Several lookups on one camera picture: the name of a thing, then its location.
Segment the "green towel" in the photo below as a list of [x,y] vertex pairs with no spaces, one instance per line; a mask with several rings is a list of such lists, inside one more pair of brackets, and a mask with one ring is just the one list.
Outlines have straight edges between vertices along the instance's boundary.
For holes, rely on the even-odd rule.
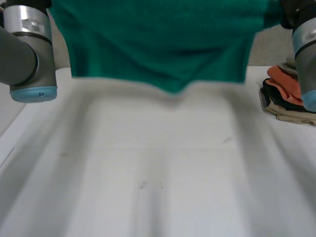
[[74,77],[141,81],[179,92],[196,80],[243,82],[276,0],[52,0]]

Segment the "folded clothes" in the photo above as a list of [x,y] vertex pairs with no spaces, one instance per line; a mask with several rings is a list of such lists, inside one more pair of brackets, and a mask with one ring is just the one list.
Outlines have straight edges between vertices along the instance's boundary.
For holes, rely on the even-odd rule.
[[280,63],[277,66],[279,68],[281,68],[284,73],[287,73],[287,74],[293,76],[293,78],[297,80],[297,70],[296,69],[290,67],[287,63]]
[[286,110],[290,111],[297,111],[297,112],[308,112],[304,106],[294,105],[289,103],[288,101],[284,100],[279,92],[279,90],[272,85],[267,84],[267,80],[265,79],[262,83],[263,87],[261,90],[263,91],[264,95],[270,98],[276,105],[284,107]]
[[276,0],[52,0],[74,77],[142,81],[179,92],[196,80],[244,82]]
[[275,86],[284,100],[295,105],[303,105],[301,89],[294,77],[284,73],[278,66],[269,68],[268,75],[271,79],[267,80],[266,83]]
[[286,110],[284,107],[276,105],[269,97],[265,96],[261,89],[259,90],[259,97],[262,109],[274,114],[278,120],[298,124],[309,123],[316,125],[316,114]]

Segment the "stain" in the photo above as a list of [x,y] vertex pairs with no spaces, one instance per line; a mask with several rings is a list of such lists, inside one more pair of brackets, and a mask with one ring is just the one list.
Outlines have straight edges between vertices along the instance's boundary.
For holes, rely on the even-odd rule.
[[146,188],[146,185],[147,185],[147,182],[146,181],[144,181],[141,185],[140,185],[140,190],[142,190],[142,189],[144,189],[144,188]]
[[68,156],[68,153],[65,153],[65,152],[64,152],[64,153],[59,154],[59,156],[64,158],[64,157],[67,157],[67,156]]
[[226,138],[222,143],[226,143],[228,141],[230,141],[232,139],[233,136],[229,136],[228,138]]

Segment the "beige cloth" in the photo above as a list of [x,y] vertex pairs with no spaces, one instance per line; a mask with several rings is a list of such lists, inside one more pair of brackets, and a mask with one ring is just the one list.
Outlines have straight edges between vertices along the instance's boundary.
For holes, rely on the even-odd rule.
[[297,124],[309,123],[316,125],[316,114],[288,111],[282,106],[276,105],[273,101],[266,101],[264,95],[259,90],[261,107],[264,111],[268,111],[276,116],[277,120],[293,122]]

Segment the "pile of clothes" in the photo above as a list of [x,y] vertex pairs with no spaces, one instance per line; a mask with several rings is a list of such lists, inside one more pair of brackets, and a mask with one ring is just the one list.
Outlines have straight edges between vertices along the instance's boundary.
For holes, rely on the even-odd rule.
[[316,125],[316,113],[303,107],[294,58],[269,68],[268,75],[259,91],[263,110],[281,121]]

